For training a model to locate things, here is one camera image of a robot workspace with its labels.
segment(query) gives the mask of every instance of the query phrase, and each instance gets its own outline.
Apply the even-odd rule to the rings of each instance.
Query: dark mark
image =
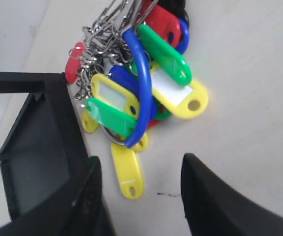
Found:
[[[181,194],[171,194],[171,193],[157,193],[159,196],[166,196],[166,197],[172,197],[177,198],[181,197]]]

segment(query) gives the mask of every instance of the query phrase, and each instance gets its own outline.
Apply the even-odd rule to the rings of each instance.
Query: white table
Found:
[[[81,27],[109,2],[51,0],[24,71],[62,72]],[[188,0],[187,11],[192,35],[185,58],[208,88],[210,103],[198,118],[171,118],[149,131],[150,148],[139,154],[140,199],[122,196],[109,140],[100,130],[84,133],[88,152],[101,159],[104,196],[119,236],[190,235],[181,198],[157,194],[180,194],[185,152],[283,216],[283,0]]]

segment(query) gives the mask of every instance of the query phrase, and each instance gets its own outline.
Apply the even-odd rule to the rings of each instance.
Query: yellow key tag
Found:
[[[151,82],[153,95],[179,118],[194,118],[207,107],[208,93],[199,82],[180,86],[156,62],[152,63]]]
[[[123,136],[120,136],[120,139],[122,141],[125,140]],[[148,148],[148,146],[149,146],[149,138],[148,138],[147,133],[144,133],[141,140],[139,140],[139,142],[136,143],[135,146],[131,148],[131,150],[136,151],[136,152],[142,152],[142,151],[145,151]]]
[[[121,192],[128,199],[137,199],[143,194],[144,182],[138,157],[125,146],[111,144],[111,152]]]
[[[90,116],[87,110],[84,110],[82,114],[82,125],[84,130],[89,134],[96,131],[96,129],[99,127],[99,123]]]
[[[91,79],[93,97],[137,119],[140,112],[138,99],[128,90],[103,74]]]

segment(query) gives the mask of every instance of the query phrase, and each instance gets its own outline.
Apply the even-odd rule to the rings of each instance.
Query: bundle of key tags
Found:
[[[128,199],[144,191],[136,152],[148,147],[147,129],[171,115],[197,117],[208,103],[182,56],[190,41],[184,9],[184,0],[113,0],[69,52],[65,76],[80,89],[84,130],[100,126],[111,140]]]

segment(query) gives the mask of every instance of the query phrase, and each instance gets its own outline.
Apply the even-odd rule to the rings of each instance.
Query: black plastic object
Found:
[[[88,157],[64,74],[0,72],[0,93],[29,92],[0,150],[12,222],[0,236],[113,236],[100,161]]]
[[[181,192],[194,236],[283,236],[283,218],[236,192],[193,154],[183,158]]]
[[[187,26],[190,26],[190,18],[185,7],[185,0],[159,0],[158,4],[177,18],[182,19]]]

